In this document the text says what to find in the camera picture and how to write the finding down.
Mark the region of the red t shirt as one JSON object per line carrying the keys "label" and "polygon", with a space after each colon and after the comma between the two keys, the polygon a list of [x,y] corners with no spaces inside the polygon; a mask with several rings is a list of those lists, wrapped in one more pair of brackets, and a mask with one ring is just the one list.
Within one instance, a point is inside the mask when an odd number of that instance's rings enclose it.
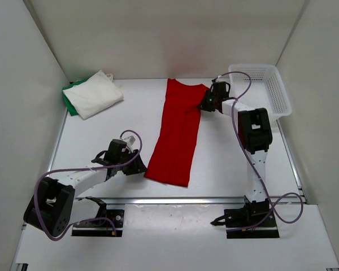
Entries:
{"label": "red t shirt", "polygon": [[160,133],[145,178],[188,187],[201,119],[198,105],[207,89],[167,80]]}

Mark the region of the white t shirt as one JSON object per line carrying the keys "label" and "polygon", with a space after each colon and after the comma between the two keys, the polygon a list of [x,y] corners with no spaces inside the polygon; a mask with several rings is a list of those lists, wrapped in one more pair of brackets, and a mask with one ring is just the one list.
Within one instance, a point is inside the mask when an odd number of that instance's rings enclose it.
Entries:
{"label": "white t shirt", "polygon": [[86,120],[124,99],[121,90],[114,84],[112,74],[102,70],[78,85],[63,90],[78,115]]}

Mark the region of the green polo shirt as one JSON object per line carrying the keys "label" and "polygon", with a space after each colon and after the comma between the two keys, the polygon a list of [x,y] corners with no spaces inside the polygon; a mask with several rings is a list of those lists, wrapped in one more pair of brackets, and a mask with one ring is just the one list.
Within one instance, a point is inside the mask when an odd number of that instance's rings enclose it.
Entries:
{"label": "green polo shirt", "polygon": [[67,89],[73,88],[77,85],[80,85],[80,84],[86,82],[87,80],[88,79],[86,78],[86,79],[83,79],[83,80],[78,80],[76,82],[71,82],[68,86],[62,88],[62,97],[63,97],[64,103],[67,107],[67,110],[68,110],[68,112],[71,116],[76,116],[76,115],[78,115],[78,113],[77,113],[76,109],[74,108],[74,106],[72,105],[72,103],[66,97],[64,91],[67,90]]}

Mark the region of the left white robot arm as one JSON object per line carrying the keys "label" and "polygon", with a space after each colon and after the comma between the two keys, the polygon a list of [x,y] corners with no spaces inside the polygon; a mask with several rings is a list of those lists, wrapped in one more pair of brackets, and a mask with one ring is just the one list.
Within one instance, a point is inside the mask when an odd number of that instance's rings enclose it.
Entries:
{"label": "left white robot arm", "polygon": [[145,173],[140,152],[133,147],[134,136],[113,139],[107,150],[98,153],[91,163],[81,169],[65,169],[63,178],[46,174],[37,181],[34,194],[23,216],[29,224],[58,241],[70,226],[89,222],[95,226],[114,223],[107,216],[106,203],[96,197],[81,197],[89,189],[122,172],[126,176]]}

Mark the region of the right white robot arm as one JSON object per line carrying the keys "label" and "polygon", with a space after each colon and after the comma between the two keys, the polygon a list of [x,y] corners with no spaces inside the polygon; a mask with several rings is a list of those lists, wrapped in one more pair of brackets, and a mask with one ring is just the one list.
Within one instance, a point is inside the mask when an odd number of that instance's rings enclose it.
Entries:
{"label": "right white robot arm", "polygon": [[230,88],[230,84],[225,81],[213,80],[198,108],[207,112],[219,111],[231,117],[235,135],[247,159],[244,206],[225,211],[222,216],[211,222],[213,226],[242,228],[258,224],[270,210],[264,179],[266,157],[273,136],[267,110],[236,101],[234,97],[229,96]]}

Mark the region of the white plastic basket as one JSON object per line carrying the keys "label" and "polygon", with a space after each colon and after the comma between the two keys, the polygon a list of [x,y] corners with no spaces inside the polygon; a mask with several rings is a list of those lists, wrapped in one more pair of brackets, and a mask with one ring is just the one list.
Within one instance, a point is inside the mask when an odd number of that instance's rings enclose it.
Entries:
{"label": "white plastic basket", "polygon": [[271,125],[292,113],[285,86],[274,65],[232,64],[228,70],[232,95],[238,97],[243,94],[241,103],[253,108],[265,108]]}

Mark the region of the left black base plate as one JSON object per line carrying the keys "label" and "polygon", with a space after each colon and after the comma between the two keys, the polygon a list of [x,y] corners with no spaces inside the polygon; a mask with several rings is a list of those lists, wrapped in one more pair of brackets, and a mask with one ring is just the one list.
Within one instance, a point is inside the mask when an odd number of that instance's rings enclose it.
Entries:
{"label": "left black base plate", "polygon": [[84,221],[72,228],[73,237],[121,237],[124,226],[124,209],[107,209],[106,217],[111,221]]}

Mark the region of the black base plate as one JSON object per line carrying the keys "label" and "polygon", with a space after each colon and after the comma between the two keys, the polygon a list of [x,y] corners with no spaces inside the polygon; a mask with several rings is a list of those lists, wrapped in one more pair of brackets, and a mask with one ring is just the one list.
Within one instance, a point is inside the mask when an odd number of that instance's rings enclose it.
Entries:
{"label": "black base plate", "polygon": [[225,209],[227,239],[276,239],[280,237],[273,213],[247,218],[242,209]]}
{"label": "black base plate", "polygon": [[124,209],[107,209],[106,217],[111,221],[84,221],[72,228],[73,237],[121,237],[124,226]]}

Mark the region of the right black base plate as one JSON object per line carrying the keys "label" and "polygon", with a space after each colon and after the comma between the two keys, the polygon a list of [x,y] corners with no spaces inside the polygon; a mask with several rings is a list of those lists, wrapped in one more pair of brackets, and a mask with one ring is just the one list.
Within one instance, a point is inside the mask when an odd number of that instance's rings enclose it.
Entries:
{"label": "right black base plate", "polygon": [[225,209],[227,239],[276,239],[280,237],[273,213],[247,218],[242,209]]}

